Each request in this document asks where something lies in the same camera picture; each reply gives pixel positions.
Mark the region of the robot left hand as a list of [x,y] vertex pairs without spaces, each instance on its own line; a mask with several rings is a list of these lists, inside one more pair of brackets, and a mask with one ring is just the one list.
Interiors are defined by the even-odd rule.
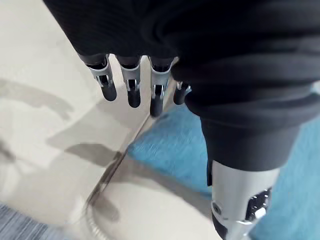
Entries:
[[214,227],[240,240],[266,214],[301,126],[320,112],[317,0],[47,0],[94,73],[147,55],[199,116]]

